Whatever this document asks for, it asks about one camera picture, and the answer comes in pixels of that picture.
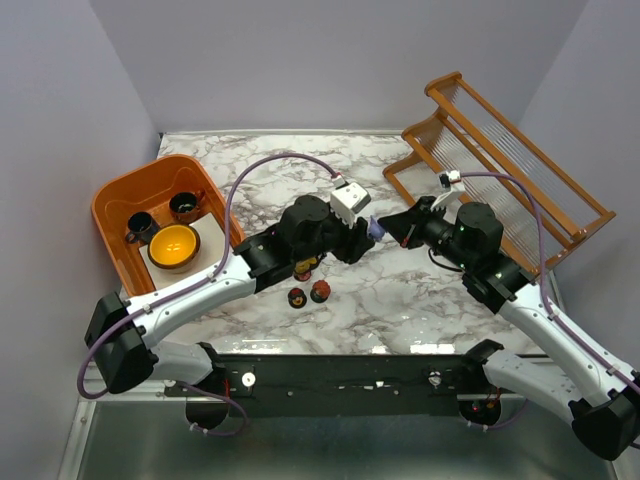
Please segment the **purple small figurine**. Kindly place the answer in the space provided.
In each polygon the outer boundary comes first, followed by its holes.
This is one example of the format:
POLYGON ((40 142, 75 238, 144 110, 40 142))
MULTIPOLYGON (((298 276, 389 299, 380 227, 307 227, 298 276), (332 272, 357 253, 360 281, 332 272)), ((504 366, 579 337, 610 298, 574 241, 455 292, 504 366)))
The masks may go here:
POLYGON ((367 236, 374 242, 380 242, 386 235, 386 230, 379 224, 378 220, 371 216, 368 222, 367 236))

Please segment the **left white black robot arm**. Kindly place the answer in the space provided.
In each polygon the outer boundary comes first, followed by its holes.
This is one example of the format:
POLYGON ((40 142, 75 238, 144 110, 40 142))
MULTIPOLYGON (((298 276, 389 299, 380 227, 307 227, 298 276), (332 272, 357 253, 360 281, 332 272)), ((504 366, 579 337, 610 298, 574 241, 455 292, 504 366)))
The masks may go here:
POLYGON ((279 222, 227 250, 213 267, 129 302, 115 292, 100 298, 84 340, 107 392, 123 393, 152 377, 201 383, 214 370, 212 347, 170 345, 167 336, 211 310, 289 279, 311 259, 332 254, 346 264, 359 261, 374 245, 359 215, 369 201, 355 185, 334 191, 329 201, 301 196, 279 222))

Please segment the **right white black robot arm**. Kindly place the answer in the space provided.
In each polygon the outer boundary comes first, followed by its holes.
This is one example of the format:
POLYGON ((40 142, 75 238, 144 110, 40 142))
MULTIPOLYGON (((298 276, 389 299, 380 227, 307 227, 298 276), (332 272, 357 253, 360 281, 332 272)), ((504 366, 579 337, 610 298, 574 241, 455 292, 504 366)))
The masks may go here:
POLYGON ((378 219, 402 247, 426 245, 458 266, 467 292, 524 332, 563 371, 542 373, 500 347, 480 365, 487 381, 517 392, 567 422, 604 460, 639 438, 639 371, 605 350, 548 297, 542 279, 501 251, 503 225, 491 207, 469 202, 454 222, 423 197, 409 210, 378 219))

